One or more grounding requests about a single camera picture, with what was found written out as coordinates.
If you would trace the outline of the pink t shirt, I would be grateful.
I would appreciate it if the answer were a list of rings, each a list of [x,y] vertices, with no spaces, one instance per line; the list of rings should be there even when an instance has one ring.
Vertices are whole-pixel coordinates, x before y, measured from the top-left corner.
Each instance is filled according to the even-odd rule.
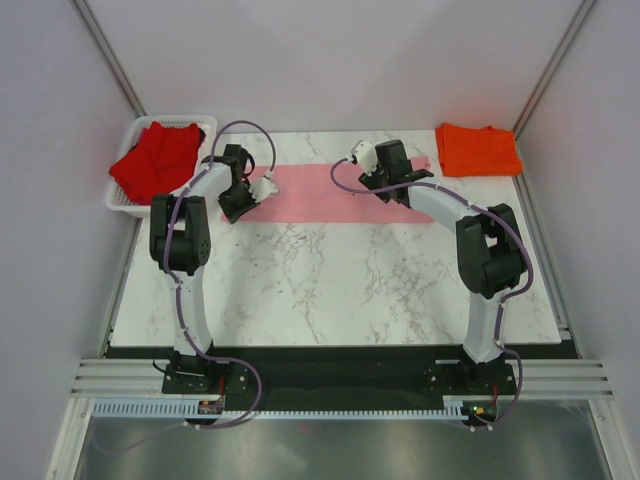
[[[338,188],[329,164],[279,165],[279,192],[244,214],[244,223],[430,223],[432,219],[396,202],[357,195]]]

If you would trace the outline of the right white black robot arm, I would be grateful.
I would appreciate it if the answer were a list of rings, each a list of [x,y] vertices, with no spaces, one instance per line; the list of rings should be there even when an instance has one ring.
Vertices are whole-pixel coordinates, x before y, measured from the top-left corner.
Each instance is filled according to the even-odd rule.
[[[414,169],[400,140],[378,145],[360,141],[351,151],[351,161],[362,169],[359,183],[381,201],[424,213],[454,234],[457,271],[470,292],[457,377],[465,391],[483,392],[504,365],[505,303],[532,283],[528,279],[519,286],[532,266],[513,209],[504,203],[479,206],[433,173]]]

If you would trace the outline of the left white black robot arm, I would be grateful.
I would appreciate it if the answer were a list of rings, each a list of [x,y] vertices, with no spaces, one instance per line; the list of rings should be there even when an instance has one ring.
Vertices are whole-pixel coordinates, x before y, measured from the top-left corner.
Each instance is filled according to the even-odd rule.
[[[206,322],[204,269],[212,241],[207,200],[235,223],[259,205],[250,192],[253,156],[239,144],[201,165],[185,194],[158,194],[150,209],[149,253],[170,287],[175,337],[164,370],[165,394],[224,394],[227,361],[213,362],[214,341]]]

